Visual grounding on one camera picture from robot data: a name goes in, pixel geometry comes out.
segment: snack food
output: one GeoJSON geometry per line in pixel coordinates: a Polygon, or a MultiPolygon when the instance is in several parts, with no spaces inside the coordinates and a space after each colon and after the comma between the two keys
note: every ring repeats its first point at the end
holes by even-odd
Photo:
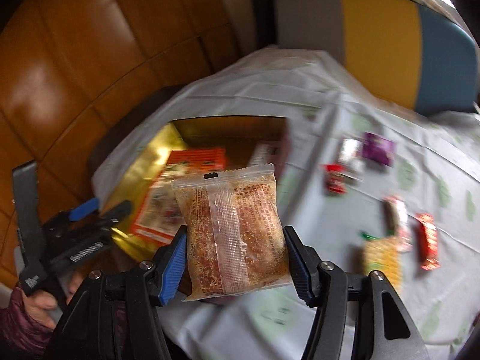
{"type": "Polygon", "coordinates": [[[171,181],[224,168],[223,148],[172,151],[165,167],[148,189],[130,228],[131,233],[158,245],[170,244],[179,227],[185,224],[171,181]]]}
{"type": "Polygon", "coordinates": [[[172,182],[188,225],[187,300],[290,282],[273,171],[270,164],[172,182]]]}
{"type": "Polygon", "coordinates": [[[342,173],[345,168],[337,163],[325,165],[325,186],[332,194],[343,195],[347,192],[345,188],[345,176],[342,173]]]}
{"type": "Polygon", "coordinates": [[[418,247],[420,248],[421,267],[431,271],[440,267],[438,262],[437,228],[430,214],[417,214],[420,222],[418,247]]]}
{"type": "Polygon", "coordinates": [[[364,274],[382,271],[396,292],[402,287],[402,268],[397,237],[367,241],[363,248],[364,274]]]}
{"type": "Polygon", "coordinates": [[[363,142],[360,139],[343,137],[340,143],[337,163],[344,166],[342,174],[349,182],[358,182],[365,169],[362,158],[363,142]]]}
{"type": "Polygon", "coordinates": [[[397,196],[387,196],[383,200],[388,231],[398,237],[398,251],[404,253],[412,250],[412,239],[409,228],[409,215],[403,200],[397,196]]]}
{"type": "Polygon", "coordinates": [[[395,156],[395,143],[379,135],[366,132],[362,156],[363,158],[368,158],[379,164],[391,167],[393,166],[395,156]]]}

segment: orange package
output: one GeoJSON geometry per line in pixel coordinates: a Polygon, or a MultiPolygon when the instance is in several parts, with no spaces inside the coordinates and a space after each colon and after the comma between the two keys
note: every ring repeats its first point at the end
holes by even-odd
{"type": "Polygon", "coordinates": [[[182,213],[171,188],[171,181],[225,169],[225,149],[172,151],[165,167],[145,195],[130,232],[161,246],[171,243],[181,225],[182,213]]]}

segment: white tablecloth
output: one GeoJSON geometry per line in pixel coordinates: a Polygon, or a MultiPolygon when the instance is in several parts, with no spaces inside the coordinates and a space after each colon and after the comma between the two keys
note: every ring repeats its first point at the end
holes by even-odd
{"type": "MultiPolygon", "coordinates": [[[[345,271],[362,271],[361,231],[386,235],[386,195],[403,197],[410,216],[434,216],[442,266],[426,272],[416,251],[402,255],[400,295],[431,358],[453,357],[480,309],[478,115],[447,112],[436,124],[376,100],[326,52],[267,48],[190,84],[138,126],[94,174],[96,196],[106,201],[170,120],[214,115],[289,118],[292,150],[277,185],[282,224],[345,271]],[[393,168],[367,168],[347,195],[325,196],[320,165],[334,161],[342,135],[365,131],[397,143],[393,168]]],[[[193,359],[299,359],[314,318],[293,286],[243,295],[227,306],[181,298],[158,312],[164,331],[193,359]]],[[[349,316],[342,359],[350,359],[353,326],[349,316]]]]}

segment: maroon sleeve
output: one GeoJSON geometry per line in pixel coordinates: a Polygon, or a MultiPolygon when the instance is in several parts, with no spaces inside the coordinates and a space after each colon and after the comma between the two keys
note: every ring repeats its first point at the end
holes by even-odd
{"type": "Polygon", "coordinates": [[[22,291],[18,285],[11,292],[8,307],[0,310],[0,331],[9,347],[33,357],[43,355],[52,335],[52,330],[25,312],[22,291]]]}

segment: hand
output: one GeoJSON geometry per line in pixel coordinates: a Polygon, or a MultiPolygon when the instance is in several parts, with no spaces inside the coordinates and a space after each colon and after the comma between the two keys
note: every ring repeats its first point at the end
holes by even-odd
{"type": "MultiPolygon", "coordinates": [[[[78,290],[78,287],[80,287],[82,281],[83,275],[80,272],[75,272],[68,286],[67,304],[78,290]]],[[[56,323],[48,314],[48,310],[53,310],[57,307],[57,300],[53,295],[45,291],[37,291],[32,296],[27,297],[22,291],[22,297],[25,312],[33,320],[49,329],[55,329],[56,323]]]]}

